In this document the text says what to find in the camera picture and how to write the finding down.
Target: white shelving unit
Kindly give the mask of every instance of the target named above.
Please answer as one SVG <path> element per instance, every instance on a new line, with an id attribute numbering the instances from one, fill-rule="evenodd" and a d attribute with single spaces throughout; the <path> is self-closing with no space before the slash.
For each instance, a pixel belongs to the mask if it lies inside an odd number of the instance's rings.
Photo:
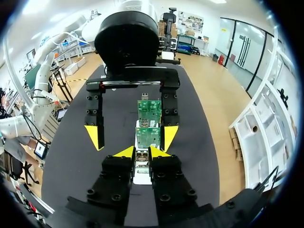
<path id="1" fill-rule="evenodd" d="M 278 50 L 278 32 L 275 29 L 274 48 L 266 71 L 256 94 L 247 107 L 230 125 L 235 128 L 243 154 L 246 188 L 254 188 L 278 166 L 278 176 L 288 168 L 288 158 L 295 148 L 295 133 L 290 113 L 278 90 L 270 83 L 270 73 L 277 55 L 291 62 Z M 265 184 L 271 188 L 273 177 Z M 274 187 L 282 180 L 276 181 Z"/>

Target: yellow triangle marker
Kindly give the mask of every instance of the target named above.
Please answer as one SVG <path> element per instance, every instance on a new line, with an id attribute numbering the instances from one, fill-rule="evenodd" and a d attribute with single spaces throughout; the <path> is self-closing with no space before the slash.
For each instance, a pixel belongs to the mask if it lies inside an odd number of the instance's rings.
<path id="1" fill-rule="evenodd" d="M 98 143 L 98 128 L 97 128 L 97 126 L 85 125 L 85 128 L 86 128 L 87 132 L 89 133 L 89 136 L 90 136 L 95 148 L 97 149 L 97 151 L 102 150 L 104 148 L 104 145 L 99 145 L 99 143 Z"/>
<path id="2" fill-rule="evenodd" d="M 122 157 L 122 156 L 125 156 L 127 158 L 132 158 L 133 157 L 133 154 L 134 154 L 134 149 L 135 147 L 134 146 L 130 146 L 129 148 L 113 155 L 113 157 Z"/>
<path id="3" fill-rule="evenodd" d="M 169 146 L 171 145 L 177 130 L 179 129 L 178 126 L 170 126 L 170 127 L 164 127 L 165 131 L 165 145 L 164 145 L 164 151 L 167 152 L 169 149 Z"/>
<path id="4" fill-rule="evenodd" d="M 154 146 L 150 146 L 150 151 L 151 151 L 151 157 L 152 158 L 157 158 L 158 156 L 161 157 L 171 157 L 171 155 L 160 151 L 159 149 L 155 148 Z"/>

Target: black door frame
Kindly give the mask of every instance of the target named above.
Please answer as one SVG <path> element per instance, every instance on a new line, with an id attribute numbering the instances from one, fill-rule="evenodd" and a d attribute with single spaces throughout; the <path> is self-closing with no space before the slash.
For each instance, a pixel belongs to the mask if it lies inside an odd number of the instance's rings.
<path id="1" fill-rule="evenodd" d="M 225 64 L 224 64 L 224 67 L 227 66 L 227 63 L 228 63 L 228 59 L 230 58 L 230 54 L 231 54 L 231 50 L 232 50 L 232 45 L 233 45 L 233 42 L 234 42 L 234 36 L 235 36 L 235 33 L 236 33 L 236 28 L 237 28 L 237 22 L 240 22 L 240 23 L 244 23 L 244 24 L 247 24 L 247 25 L 250 25 L 250 26 L 253 26 L 263 32 L 265 32 L 265 37 L 264 37 L 264 44 L 263 44 L 263 49 L 262 49 L 262 53 L 261 53 L 261 57 L 260 57 L 260 60 L 257 64 L 257 68 L 255 70 L 255 73 L 253 74 L 251 80 L 250 80 L 250 83 L 249 85 L 247 86 L 247 88 L 245 89 L 245 91 L 247 92 L 247 94 L 250 96 L 250 94 L 248 93 L 248 90 L 249 88 L 251 87 L 255 77 L 257 76 L 257 72 L 260 68 L 260 65 L 261 65 L 261 62 L 262 62 L 262 58 L 263 58 L 263 55 L 264 55 L 264 52 L 265 52 L 265 47 L 266 47 L 266 41 L 267 41 L 267 35 L 270 35 L 272 37 L 275 37 L 273 34 L 271 34 L 270 32 L 267 32 L 266 30 L 262 29 L 262 28 L 259 28 L 253 24 L 250 24 L 250 23 L 247 23 L 247 22 L 244 22 L 244 21 L 241 21 L 241 20 L 235 20 L 235 19 L 231 19 L 231 18 L 222 18 L 221 19 L 226 19 L 226 20 L 231 20 L 231 21 L 234 21 L 234 28 L 233 28 L 233 34 L 232 34 L 232 41 L 230 43 L 230 47 L 229 47 L 229 52 L 227 54 L 227 58 L 226 58 L 226 61 L 225 61 Z"/>

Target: screen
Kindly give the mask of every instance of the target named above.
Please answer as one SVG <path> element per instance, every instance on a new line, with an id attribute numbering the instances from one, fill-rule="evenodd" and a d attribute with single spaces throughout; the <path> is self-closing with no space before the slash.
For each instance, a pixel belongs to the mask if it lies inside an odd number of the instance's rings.
<path id="1" fill-rule="evenodd" d="M 44 156 L 44 151 L 45 151 L 45 145 L 41 144 L 40 142 L 37 143 L 37 146 L 35 148 L 35 154 L 40 157 L 43 158 Z"/>
<path id="2" fill-rule="evenodd" d="M 63 116 L 66 114 L 66 112 L 67 112 L 67 109 L 60 110 L 60 111 L 58 112 L 58 117 L 57 117 L 57 119 L 63 118 Z"/>

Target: ceiling light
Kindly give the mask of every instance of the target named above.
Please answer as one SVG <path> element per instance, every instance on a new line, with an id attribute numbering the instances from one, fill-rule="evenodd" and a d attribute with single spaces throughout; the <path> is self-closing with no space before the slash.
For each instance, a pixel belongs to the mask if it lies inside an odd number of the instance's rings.
<path id="1" fill-rule="evenodd" d="M 255 28 L 255 27 L 253 27 L 253 26 L 250 26 L 250 28 L 251 28 L 252 31 L 254 31 L 255 33 L 257 33 L 259 36 L 262 36 L 262 37 L 265 36 L 265 35 L 262 33 L 261 30 Z"/>
<path id="2" fill-rule="evenodd" d="M 37 33 L 36 35 L 34 35 L 34 36 L 32 37 L 32 39 L 36 39 L 37 37 L 39 37 L 39 36 L 41 35 L 41 33 L 42 33 L 42 32 Z"/>
<path id="3" fill-rule="evenodd" d="M 49 0 L 29 0 L 23 8 L 23 14 L 35 14 L 42 11 L 48 4 Z"/>
<path id="4" fill-rule="evenodd" d="M 212 1 L 215 4 L 223 4 L 223 3 L 227 3 L 225 0 L 209 0 Z"/>
<path id="5" fill-rule="evenodd" d="M 10 48 L 9 49 L 9 54 L 11 54 L 13 52 L 14 48 Z"/>
<path id="6" fill-rule="evenodd" d="M 65 18 L 66 15 L 67 15 L 66 13 L 59 13 L 59 14 L 53 16 L 50 21 L 51 22 L 60 21 L 61 19 Z"/>

